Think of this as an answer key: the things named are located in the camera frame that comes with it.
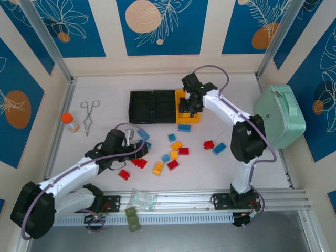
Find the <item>small bottle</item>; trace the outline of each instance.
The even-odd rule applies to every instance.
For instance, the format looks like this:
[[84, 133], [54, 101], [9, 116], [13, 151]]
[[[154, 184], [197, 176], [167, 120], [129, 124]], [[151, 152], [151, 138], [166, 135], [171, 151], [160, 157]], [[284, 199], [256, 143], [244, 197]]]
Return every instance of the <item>small bottle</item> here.
[[64, 113], [61, 116], [61, 121], [71, 132], [76, 132], [79, 130], [79, 124], [74, 120], [70, 113]]

